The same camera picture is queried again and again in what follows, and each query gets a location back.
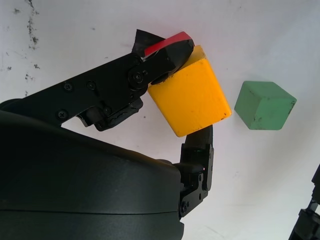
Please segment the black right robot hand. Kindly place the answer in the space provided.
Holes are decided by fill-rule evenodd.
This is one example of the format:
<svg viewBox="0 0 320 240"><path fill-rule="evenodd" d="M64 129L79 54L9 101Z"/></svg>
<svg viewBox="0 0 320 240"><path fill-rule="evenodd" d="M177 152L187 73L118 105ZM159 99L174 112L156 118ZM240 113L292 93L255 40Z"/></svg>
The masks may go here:
<svg viewBox="0 0 320 240"><path fill-rule="evenodd" d="M213 128L189 134L179 163L153 159L62 128L78 117L98 131L143 106L188 60L191 39L142 59L130 53L0 105L3 240L180 240L181 218L208 195Z"/></svg>

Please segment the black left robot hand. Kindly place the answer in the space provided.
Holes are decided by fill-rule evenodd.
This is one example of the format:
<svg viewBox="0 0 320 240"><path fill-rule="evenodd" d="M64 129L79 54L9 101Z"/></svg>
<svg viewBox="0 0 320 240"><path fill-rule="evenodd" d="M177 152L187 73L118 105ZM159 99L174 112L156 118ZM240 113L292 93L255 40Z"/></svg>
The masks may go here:
<svg viewBox="0 0 320 240"><path fill-rule="evenodd" d="M320 214L316 212L320 206L320 166L311 182L314 184L311 200L307 208L300 210L289 240L320 240Z"/></svg>

